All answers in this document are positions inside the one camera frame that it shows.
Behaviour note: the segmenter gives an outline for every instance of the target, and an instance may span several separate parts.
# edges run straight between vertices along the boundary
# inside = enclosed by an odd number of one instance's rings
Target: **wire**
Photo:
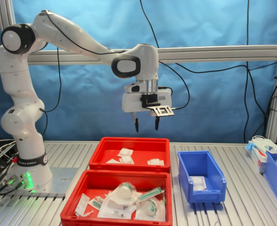
[[[179,110],[179,109],[185,108],[185,107],[189,104],[189,102],[190,102],[190,91],[189,91],[189,88],[187,87],[187,85],[186,85],[184,79],[183,79],[183,78],[180,76],[180,74],[178,74],[173,68],[171,68],[170,66],[166,65],[165,63],[162,63],[161,61],[159,61],[159,62],[160,62],[161,64],[163,64],[164,66],[168,67],[169,69],[171,69],[173,72],[175,72],[175,73],[181,78],[181,80],[183,81],[183,83],[184,83],[184,85],[185,85],[185,87],[186,87],[186,89],[187,89],[187,93],[188,93],[188,95],[189,95],[188,100],[187,100],[187,103],[186,103],[183,107],[176,107],[176,108],[172,108],[172,109],[173,109],[173,110]]]
[[[79,47],[79,48],[81,48],[81,49],[83,49],[83,50],[85,50],[85,51],[88,51],[88,52],[90,52],[90,53],[94,53],[94,54],[97,54],[97,55],[107,55],[107,54],[116,54],[116,53],[123,53],[124,51],[121,51],[121,52],[109,52],[109,53],[96,53],[96,52],[94,52],[94,51],[91,51],[91,50],[89,50],[89,49],[86,49],[86,48],[83,48],[83,47],[81,47],[80,45],[78,45],[77,43],[75,43],[73,40],[71,40],[66,34],[64,34],[64,32],[62,32],[62,30],[59,28],[59,27],[57,27],[57,25],[50,19],[50,17],[49,17],[49,14],[47,14],[47,16],[48,16],[48,18],[49,18],[49,20],[50,20],[50,22],[69,40],[69,41],[71,41],[73,44],[75,44],[77,47]]]
[[[151,22],[149,21],[149,19],[148,19],[148,17],[147,17],[147,15],[146,15],[146,13],[144,12],[143,6],[142,6],[142,12],[143,12],[144,16],[146,17],[147,21],[149,22],[149,25],[150,25],[151,30],[152,30],[152,32],[153,32],[153,36],[154,36],[154,39],[155,39],[156,45],[157,45],[157,47],[159,48],[159,45],[158,45],[158,42],[157,42],[157,39],[156,39],[155,32],[154,32],[153,27],[152,27],[152,24],[151,24]]]
[[[173,95],[173,89],[168,86],[158,86],[158,89],[170,89],[171,90],[171,95]]]
[[[277,110],[275,110],[275,109],[270,109],[270,111],[275,111],[275,112],[277,112]]]
[[[257,133],[257,131],[259,131],[259,129],[264,125],[264,122],[259,126],[259,128],[257,128],[257,130],[253,133],[252,137],[255,136],[255,134]]]
[[[244,128],[244,143],[246,143],[246,129],[247,129],[248,121],[249,121],[249,112],[248,112],[247,103],[246,103],[247,85],[248,85],[248,72],[247,72],[247,77],[246,77],[246,85],[245,85],[245,93],[244,93],[244,104],[245,104],[245,109],[246,109],[246,113],[247,113],[247,120],[246,120],[246,124],[245,124],[245,128]]]
[[[6,157],[12,159],[11,157],[9,157],[9,156],[6,155],[5,153],[3,153],[1,149],[4,148],[4,147],[6,147],[6,146],[10,146],[10,145],[12,145],[12,144],[14,144],[14,143],[15,143],[15,141],[13,141],[13,142],[11,142],[11,143],[9,143],[9,144],[6,144],[6,145],[1,146],[1,147],[0,147],[0,152],[1,152],[4,156],[6,156]]]
[[[269,65],[261,66],[261,67],[256,67],[254,69],[250,69],[250,71],[253,71],[253,70],[256,70],[256,69],[260,69],[260,68],[263,68],[263,67],[268,67],[268,66],[275,65],[275,64],[277,64],[277,62],[269,64]]]
[[[156,45],[158,48],[159,47],[159,44],[158,44],[158,41],[157,41],[157,38],[156,38],[156,35],[155,35],[155,32],[154,32],[154,29],[153,29],[153,26],[151,24],[151,22],[149,21],[146,13],[144,12],[144,8],[143,8],[143,5],[142,5],[142,0],[140,0],[140,4],[141,4],[141,8],[142,8],[142,12],[144,14],[144,16],[146,17],[149,25],[150,25],[150,28],[152,30],[152,33],[153,33],[153,36],[154,36],[154,39],[155,39],[155,42],[156,42]],[[249,44],[249,0],[248,0],[248,4],[247,4],[247,45]],[[269,65],[265,65],[265,66],[261,66],[261,67],[258,67],[258,68],[253,68],[252,70],[256,70],[256,69],[259,69],[259,68],[263,68],[263,67],[267,67],[267,66],[270,66],[270,65],[274,65],[274,64],[277,64],[277,62],[275,63],[272,63],[272,64],[269,64]],[[245,67],[247,69],[247,80],[248,81],[248,74],[250,76],[250,79],[251,79],[251,82],[252,82],[252,86],[253,86],[253,96],[254,96],[254,100],[257,104],[257,106],[260,108],[260,110],[262,111],[262,113],[264,114],[264,119],[266,117],[266,114],[265,112],[263,111],[263,109],[261,108],[261,106],[258,104],[257,100],[256,100],[256,94],[255,94],[255,88],[254,88],[254,83],[253,83],[253,79],[252,79],[252,76],[251,76],[251,73],[250,73],[250,70],[248,68],[248,62],[246,63],[246,65],[237,65],[237,66],[234,66],[234,67],[229,67],[229,68],[225,68],[225,69],[220,69],[220,70],[212,70],[212,71],[202,71],[202,72],[196,72],[196,71],[192,71],[188,68],[186,68],[185,66],[179,64],[179,63],[176,63],[176,65],[182,67],[183,69],[191,72],[191,73],[213,73],[213,72],[222,72],[222,71],[226,71],[226,70],[230,70],[230,69],[233,69],[233,68],[237,68],[237,67]],[[248,120],[249,120],[249,113],[248,113],[248,109],[247,109],[247,104],[246,104],[246,89],[247,89],[247,85],[245,86],[245,96],[244,96],[244,102],[245,102],[245,107],[246,107],[246,112],[247,112],[247,121],[246,121],[246,125],[245,125],[245,129],[244,129],[244,142],[245,142],[245,131],[246,131],[246,127],[247,127],[247,123],[248,123]]]
[[[59,97],[58,97],[58,102],[56,104],[56,106],[49,111],[44,111],[42,108],[39,108],[40,111],[44,112],[45,116],[46,116],[46,125],[45,125],[45,129],[42,133],[42,136],[45,134],[45,131],[47,129],[47,124],[48,124],[48,116],[47,116],[47,112],[52,112],[53,110],[55,110],[60,102],[60,97],[61,97],[61,89],[62,89],[62,81],[61,81],[61,71],[60,71],[60,60],[59,60],[59,48],[57,47],[57,58],[58,58],[58,70],[59,70],[59,81],[60,81],[60,88],[59,88]]]

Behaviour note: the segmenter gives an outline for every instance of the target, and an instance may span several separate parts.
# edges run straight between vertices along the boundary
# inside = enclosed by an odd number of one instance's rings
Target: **medical box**
[[[256,168],[259,173],[264,173],[266,170],[267,156],[257,147],[252,146],[250,150],[247,150],[250,154],[252,161],[256,165]]]
[[[166,222],[134,220],[136,211],[131,219],[97,218],[98,211],[87,205],[85,212],[94,210],[88,217],[77,217],[74,211],[82,194],[91,199],[95,196],[104,198],[104,194],[113,191],[122,182],[130,182],[138,192],[144,193],[155,187],[165,189],[166,196]],[[83,172],[65,207],[61,212],[62,226],[172,226],[172,197],[171,179],[169,173],[164,172],[138,172],[138,171],[113,171],[113,170],[86,170]]]
[[[196,202],[223,202],[226,194],[226,179],[209,151],[178,152],[179,180],[186,200]],[[194,191],[190,176],[205,178],[207,190]]]

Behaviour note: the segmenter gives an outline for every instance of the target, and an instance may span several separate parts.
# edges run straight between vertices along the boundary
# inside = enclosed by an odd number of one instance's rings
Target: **slotted metal table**
[[[52,167],[79,168],[65,198],[0,197],[0,226],[59,226],[60,213],[98,142],[47,141]],[[208,150],[227,179],[225,202],[186,202],[178,179],[178,151]],[[242,144],[170,143],[174,226],[277,226],[277,198]]]

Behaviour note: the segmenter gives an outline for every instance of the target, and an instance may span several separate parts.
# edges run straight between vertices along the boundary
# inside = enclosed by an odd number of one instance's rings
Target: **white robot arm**
[[[161,116],[174,114],[170,91],[158,90],[158,52],[154,46],[139,44],[129,51],[114,52],[72,21],[48,10],[41,11],[32,24],[5,28],[1,42],[1,80],[5,92],[14,101],[14,106],[3,115],[1,125],[14,137],[19,153],[17,164],[10,168],[7,178],[15,175],[17,181],[25,180],[22,190],[45,185],[52,178],[42,136],[35,128],[43,113],[39,109],[44,109],[44,104],[33,89],[27,63],[28,55],[43,49],[47,43],[103,61],[120,78],[135,76],[136,82],[125,86],[122,109],[132,114],[137,132],[135,112],[150,111],[156,116],[156,129]]]

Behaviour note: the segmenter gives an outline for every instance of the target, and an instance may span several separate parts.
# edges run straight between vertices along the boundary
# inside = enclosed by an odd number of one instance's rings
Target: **blue backdrop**
[[[100,0],[64,2],[53,0],[15,0],[17,23],[31,23],[42,10],[49,9],[83,27],[109,48],[133,48],[137,43],[155,45],[139,0]],[[153,24],[162,48],[186,46],[245,45],[246,0],[143,0],[145,12]],[[277,1],[252,0],[250,3],[249,44],[277,44]],[[250,69],[272,62],[250,62]],[[194,71],[217,70],[245,62],[183,64]],[[189,105],[175,116],[163,118],[155,131],[155,119],[139,113],[140,132],[130,114],[121,110],[123,87],[134,78],[121,80],[106,65],[61,66],[62,95],[57,109],[48,114],[46,140],[99,140],[103,136],[166,137],[185,142],[243,142],[246,121],[243,67],[218,73],[192,74],[171,65],[182,75],[190,89]],[[30,66],[34,88],[46,110],[57,102],[59,79],[57,66]],[[266,109],[272,93],[276,65],[252,71],[256,96]],[[187,101],[187,91],[179,77],[159,66],[159,84],[170,86],[173,107]],[[0,80],[0,119],[13,102]],[[263,122],[256,106],[250,80],[247,106],[250,119],[247,138]],[[43,132],[45,116],[36,123]],[[0,126],[0,138],[10,138]]]

